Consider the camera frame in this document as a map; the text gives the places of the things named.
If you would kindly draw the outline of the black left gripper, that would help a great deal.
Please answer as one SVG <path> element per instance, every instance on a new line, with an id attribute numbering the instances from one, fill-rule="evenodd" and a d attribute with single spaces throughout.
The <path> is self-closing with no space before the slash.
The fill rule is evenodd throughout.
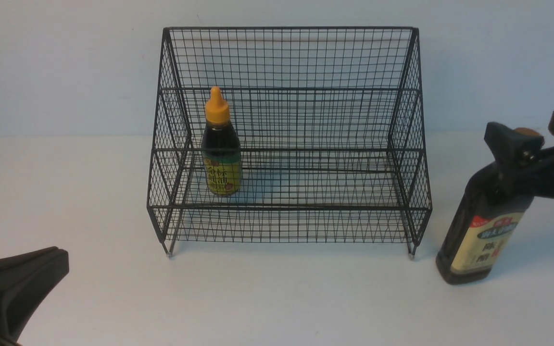
<path id="1" fill-rule="evenodd" d="M 0 259 L 0 346 L 19 346 L 25 326 L 68 275 L 70 259 L 56 246 Z"/>

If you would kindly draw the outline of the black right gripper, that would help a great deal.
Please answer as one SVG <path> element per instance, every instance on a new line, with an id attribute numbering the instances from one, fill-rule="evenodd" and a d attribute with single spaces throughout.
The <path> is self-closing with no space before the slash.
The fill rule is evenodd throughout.
<path id="1" fill-rule="evenodd" d="M 554 111 L 548 132 L 554 136 Z M 532 164 L 540 151 L 532 167 L 529 189 L 537 197 L 554 199 L 554 146 L 541 151 L 545 139 L 539 132 L 491 121 L 486 125 L 484 142 L 494 156 L 499 186 L 505 193 L 514 191 L 521 169 Z"/>

